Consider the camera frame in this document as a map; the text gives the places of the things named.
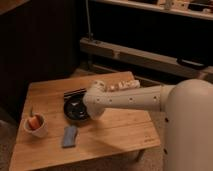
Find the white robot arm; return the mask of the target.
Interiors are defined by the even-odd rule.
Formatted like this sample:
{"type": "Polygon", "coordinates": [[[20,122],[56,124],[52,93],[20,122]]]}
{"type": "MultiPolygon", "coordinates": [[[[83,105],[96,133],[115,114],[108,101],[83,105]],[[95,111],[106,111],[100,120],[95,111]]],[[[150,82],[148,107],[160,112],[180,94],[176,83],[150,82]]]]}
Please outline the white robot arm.
{"type": "Polygon", "coordinates": [[[83,97],[87,113],[99,118],[107,108],[165,113],[164,171],[213,171],[213,84],[189,79],[108,92],[95,81],[83,97]]]}

